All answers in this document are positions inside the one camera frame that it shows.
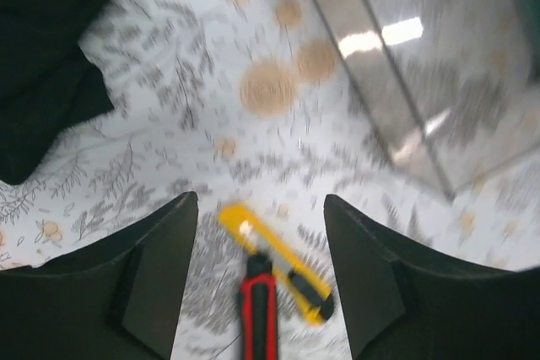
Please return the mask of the red black utility knife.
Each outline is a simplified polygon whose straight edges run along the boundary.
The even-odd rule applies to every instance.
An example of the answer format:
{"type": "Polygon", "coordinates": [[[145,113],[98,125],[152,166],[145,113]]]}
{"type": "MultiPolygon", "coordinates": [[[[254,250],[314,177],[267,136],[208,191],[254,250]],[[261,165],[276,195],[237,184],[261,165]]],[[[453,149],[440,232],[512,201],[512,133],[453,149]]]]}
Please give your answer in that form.
{"type": "Polygon", "coordinates": [[[273,263],[262,252],[250,255],[238,295],[241,359],[278,360],[278,300],[273,263]]]}

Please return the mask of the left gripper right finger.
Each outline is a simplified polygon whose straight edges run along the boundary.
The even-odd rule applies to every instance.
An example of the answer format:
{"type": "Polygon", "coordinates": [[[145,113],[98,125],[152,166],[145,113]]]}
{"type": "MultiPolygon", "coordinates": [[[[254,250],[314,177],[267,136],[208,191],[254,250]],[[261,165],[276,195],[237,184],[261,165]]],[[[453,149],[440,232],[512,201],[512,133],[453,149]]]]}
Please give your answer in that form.
{"type": "Polygon", "coordinates": [[[324,219],[353,358],[538,358],[537,268],[443,254],[335,195],[324,219]]]}

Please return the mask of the yellow utility knife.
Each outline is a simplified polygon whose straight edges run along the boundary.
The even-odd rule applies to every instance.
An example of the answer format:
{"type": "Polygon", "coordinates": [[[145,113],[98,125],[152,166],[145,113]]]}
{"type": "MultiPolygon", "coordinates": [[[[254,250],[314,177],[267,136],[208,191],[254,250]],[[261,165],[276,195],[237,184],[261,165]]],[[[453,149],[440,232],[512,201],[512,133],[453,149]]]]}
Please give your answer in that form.
{"type": "Polygon", "coordinates": [[[335,310],[332,288],[290,248],[272,227],[248,206],[227,205],[219,223],[248,253],[264,253],[273,263],[273,275],[289,290],[303,319],[310,325],[329,321],[335,310]]]}

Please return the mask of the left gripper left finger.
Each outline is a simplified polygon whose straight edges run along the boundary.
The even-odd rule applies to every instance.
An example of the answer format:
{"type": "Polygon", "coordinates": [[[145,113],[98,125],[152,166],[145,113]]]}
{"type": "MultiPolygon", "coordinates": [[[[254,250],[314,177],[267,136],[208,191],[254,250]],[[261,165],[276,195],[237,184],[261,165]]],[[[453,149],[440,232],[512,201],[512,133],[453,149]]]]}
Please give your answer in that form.
{"type": "Polygon", "coordinates": [[[170,358],[197,216],[188,191],[43,266],[3,271],[2,358],[170,358]]]}

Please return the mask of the clear acrylic drawer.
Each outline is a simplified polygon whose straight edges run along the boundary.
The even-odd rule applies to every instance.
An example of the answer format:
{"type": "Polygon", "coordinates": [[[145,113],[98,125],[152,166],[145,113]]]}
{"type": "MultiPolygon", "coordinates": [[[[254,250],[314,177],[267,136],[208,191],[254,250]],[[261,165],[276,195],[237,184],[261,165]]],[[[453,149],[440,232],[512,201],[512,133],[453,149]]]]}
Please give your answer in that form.
{"type": "Polygon", "coordinates": [[[518,0],[314,0],[391,165],[448,199],[539,146],[518,0]]]}

